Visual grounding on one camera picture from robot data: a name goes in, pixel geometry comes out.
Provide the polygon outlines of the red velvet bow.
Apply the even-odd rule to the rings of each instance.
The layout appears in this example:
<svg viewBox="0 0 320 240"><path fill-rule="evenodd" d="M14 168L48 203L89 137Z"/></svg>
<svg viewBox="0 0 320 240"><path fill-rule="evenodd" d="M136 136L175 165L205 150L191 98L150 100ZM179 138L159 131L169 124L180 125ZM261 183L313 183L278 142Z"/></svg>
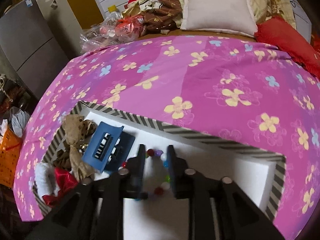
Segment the red velvet bow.
<svg viewBox="0 0 320 240"><path fill-rule="evenodd" d="M76 180L75 176L63 168L55 167L54 177L55 182L59 187L57 194L52 193L42 196L45 204L49 207L54 207L57 204L60 204L63 198L78 185L78 181Z"/></svg>

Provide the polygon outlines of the brown leopard print bow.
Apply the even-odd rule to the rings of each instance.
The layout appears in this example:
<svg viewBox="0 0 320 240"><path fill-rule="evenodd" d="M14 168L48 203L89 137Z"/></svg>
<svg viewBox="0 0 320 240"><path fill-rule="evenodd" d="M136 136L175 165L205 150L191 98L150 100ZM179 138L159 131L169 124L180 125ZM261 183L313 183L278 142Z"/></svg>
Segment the brown leopard print bow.
<svg viewBox="0 0 320 240"><path fill-rule="evenodd" d="M85 150L82 145L91 137L97 125L78 114L67 115L62 122L65 131L64 149L57 151L53 161L55 167L72 172L78 182L90 177L95 169L82 160Z"/></svg>

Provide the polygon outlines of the white fluffy scrunchie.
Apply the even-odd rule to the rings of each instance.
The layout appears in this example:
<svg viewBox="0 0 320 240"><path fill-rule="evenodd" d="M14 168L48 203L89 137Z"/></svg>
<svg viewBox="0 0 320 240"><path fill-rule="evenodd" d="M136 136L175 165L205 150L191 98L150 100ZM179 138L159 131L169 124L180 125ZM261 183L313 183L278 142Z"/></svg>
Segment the white fluffy scrunchie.
<svg viewBox="0 0 320 240"><path fill-rule="evenodd" d="M37 163L35 166L35 184L40 197L57 196L60 188L55 177L55 167L51 163Z"/></svg>

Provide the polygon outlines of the striped white tray box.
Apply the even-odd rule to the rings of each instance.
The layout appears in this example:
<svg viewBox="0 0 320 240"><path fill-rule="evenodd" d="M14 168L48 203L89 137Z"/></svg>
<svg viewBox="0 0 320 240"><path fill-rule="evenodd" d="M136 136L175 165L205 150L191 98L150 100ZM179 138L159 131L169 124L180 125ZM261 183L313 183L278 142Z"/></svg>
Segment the striped white tray box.
<svg viewBox="0 0 320 240"><path fill-rule="evenodd" d="M142 143L161 150L173 144L178 153L204 174L213 178L231 176L270 220L275 219L286 171L282 154L85 101L77 102L60 119L76 114L97 125L105 122L120 127L135 136L132 150Z"/></svg>

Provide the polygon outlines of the pink floral bed sheet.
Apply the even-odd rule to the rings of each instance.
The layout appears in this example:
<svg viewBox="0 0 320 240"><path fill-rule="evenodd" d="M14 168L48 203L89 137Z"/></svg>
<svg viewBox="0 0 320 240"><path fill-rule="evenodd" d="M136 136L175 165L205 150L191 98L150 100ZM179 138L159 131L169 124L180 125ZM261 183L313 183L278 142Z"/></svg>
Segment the pink floral bed sheet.
<svg viewBox="0 0 320 240"><path fill-rule="evenodd" d="M171 36L85 53L69 61L32 114L17 164L21 220L42 218L34 168L80 100L283 154L283 192L268 213L295 239L319 201L319 80L284 51L213 36Z"/></svg>

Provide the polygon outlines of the orange plastic basket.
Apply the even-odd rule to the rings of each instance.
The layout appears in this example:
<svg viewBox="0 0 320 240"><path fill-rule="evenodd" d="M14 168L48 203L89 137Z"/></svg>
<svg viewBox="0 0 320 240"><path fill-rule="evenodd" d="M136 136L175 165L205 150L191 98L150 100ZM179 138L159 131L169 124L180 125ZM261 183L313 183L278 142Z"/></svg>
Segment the orange plastic basket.
<svg viewBox="0 0 320 240"><path fill-rule="evenodd" d="M21 147L22 139L8 128L4 133L0 150L0 183L8 188L12 188L14 184Z"/></svg>

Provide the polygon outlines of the clear plastic bag of items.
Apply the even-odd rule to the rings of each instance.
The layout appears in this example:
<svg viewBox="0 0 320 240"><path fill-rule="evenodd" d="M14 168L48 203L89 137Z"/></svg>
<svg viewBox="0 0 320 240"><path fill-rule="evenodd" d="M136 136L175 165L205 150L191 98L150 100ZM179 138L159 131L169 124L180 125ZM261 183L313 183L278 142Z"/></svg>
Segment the clear plastic bag of items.
<svg viewBox="0 0 320 240"><path fill-rule="evenodd" d="M143 16L123 18L120 13L112 12L103 22L80 34L81 52L86 53L103 47L133 42L145 32Z"/></svg>

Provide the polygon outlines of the red heart cushion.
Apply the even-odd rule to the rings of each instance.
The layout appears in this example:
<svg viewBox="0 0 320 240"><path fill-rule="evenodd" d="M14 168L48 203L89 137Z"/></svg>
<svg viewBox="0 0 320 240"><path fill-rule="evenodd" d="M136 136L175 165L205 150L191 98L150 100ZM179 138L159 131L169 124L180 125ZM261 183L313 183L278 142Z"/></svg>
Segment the red heart cushion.
<svg viewBox="0 0 320 240"><path fill-rule="evenodd" d="M268 43L288 53L293 61L319 78L319 52L296 29L276 15L257 25L256 41Z"/></svg>

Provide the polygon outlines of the white square pillow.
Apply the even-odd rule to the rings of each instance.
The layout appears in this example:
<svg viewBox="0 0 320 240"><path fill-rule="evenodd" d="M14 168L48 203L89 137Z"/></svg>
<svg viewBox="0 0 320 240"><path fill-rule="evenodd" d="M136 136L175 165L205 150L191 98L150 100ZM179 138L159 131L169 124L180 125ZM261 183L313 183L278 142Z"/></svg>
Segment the white square pillow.
<svg viewBox="0 0 320 240"><path fill-rule="evenodd" d="M184 0L180 28L247 37L258 30L251 0Z"/></svg>

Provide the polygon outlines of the grey refrigerator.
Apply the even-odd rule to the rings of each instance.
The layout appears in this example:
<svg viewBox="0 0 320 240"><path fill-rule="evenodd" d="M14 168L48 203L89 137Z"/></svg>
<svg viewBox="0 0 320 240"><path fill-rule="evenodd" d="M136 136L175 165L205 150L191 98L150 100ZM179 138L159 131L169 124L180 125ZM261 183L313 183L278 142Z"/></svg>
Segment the grey refrigerator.
<svg viewBox="0 0 320 240"><path fill-rule="evenodd" d="M68 62L36 0L23 0L1 17L1 48L37 98Z"/></svg>

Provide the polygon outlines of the santa plush toy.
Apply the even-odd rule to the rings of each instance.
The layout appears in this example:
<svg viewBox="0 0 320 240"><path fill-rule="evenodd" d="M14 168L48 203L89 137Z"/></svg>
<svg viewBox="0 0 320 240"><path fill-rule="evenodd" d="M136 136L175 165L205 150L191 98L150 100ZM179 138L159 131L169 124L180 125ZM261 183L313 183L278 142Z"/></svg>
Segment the santa plush toy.
<svg viewBox="0 0 320 240"><path fill-rule="evenodd" d="M124 5L124 8L127 9L129 7L129 4L131 4L132 2L135 2L137 0L128 0L128 2Z"/></svg>

